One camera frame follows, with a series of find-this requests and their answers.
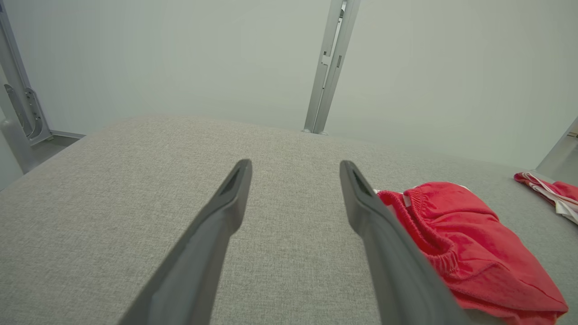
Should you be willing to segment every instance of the folded clothing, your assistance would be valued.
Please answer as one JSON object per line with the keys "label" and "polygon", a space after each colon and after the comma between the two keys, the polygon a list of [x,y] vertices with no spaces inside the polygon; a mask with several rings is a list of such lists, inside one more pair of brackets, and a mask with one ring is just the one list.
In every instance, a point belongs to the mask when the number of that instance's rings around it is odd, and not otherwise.
{"label": "folded clothing", "polygon": [[526,184],[556,207],[556,213],[578,224],[578,187],[564,182],[550,184],[528,172],[514,175],[517,182]]}
{"label": "folded clothing", "polygon": [[554,324],[568,311],[540,262],[467,188],[435,182],[377,195],[462,308],[516,325]]}

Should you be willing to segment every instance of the folded red garment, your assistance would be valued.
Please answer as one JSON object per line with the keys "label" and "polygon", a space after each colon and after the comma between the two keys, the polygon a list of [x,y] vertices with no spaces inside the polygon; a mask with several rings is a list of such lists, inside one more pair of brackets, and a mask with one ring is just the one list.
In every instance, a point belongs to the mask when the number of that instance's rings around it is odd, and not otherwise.
{"label": "folded red garment", "polygon": [[464,309],[508,324],[554,324],[564,298],[516,234],[471,191],[426,183],[403,194],[381,191],[420,250]]}
{"label": "folded red garment", "polygon": [[578,224],[578,187],[564,182],[550,184],[528,172],[514,175],[517,182],[526,184],[556,207],[556,213]]}

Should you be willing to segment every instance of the red garment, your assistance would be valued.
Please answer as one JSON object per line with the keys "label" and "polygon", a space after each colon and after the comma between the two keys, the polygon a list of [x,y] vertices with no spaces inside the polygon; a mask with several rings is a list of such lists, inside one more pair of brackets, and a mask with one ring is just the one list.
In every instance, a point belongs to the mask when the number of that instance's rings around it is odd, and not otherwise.
{"label": "red garment", "polygon": [[578,187],[564,182],[550,184],[528,172],[517,173],[514,179],[535,190],[538,195],[554,205],[557,214],[578,224]]}
{"label": "red garment", "polygon": [[377,194],[464,309],[508,324],[554,324],[568,306],[518,236],[465,187],[426,183]]}

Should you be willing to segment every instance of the padded table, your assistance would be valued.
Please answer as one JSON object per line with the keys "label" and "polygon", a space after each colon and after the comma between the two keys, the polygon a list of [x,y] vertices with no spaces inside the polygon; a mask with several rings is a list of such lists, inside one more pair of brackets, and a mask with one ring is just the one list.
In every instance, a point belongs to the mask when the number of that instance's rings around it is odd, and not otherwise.
{"label": "padded table", "polygon": [[[578,323],[578,227],[512,176],[426,151],[199,117],[139,117],[91,134],[0,192],[0,324],[115,324],[242,158],[253,161],[213,324],[378,324],[339,162],[375,189],[431,181],[477,194],[538,258]],[[482,312],[474,324],[500,324]]]}

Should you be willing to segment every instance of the floor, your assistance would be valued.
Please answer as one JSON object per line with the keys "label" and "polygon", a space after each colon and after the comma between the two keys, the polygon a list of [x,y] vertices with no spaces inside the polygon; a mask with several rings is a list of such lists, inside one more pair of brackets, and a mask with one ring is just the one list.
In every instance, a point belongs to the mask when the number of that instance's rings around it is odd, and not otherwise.
{"label": "floor", "polygon": [[44,140],[33,145],[32,154],[38,161],[38,164],[41,164],[76,141],[78,141],[78,139],[54,135],[52,140]]}
{"label": "floor", "polygon": [[578,186],[578,138],[566,136],[536,171],[553,180]]}

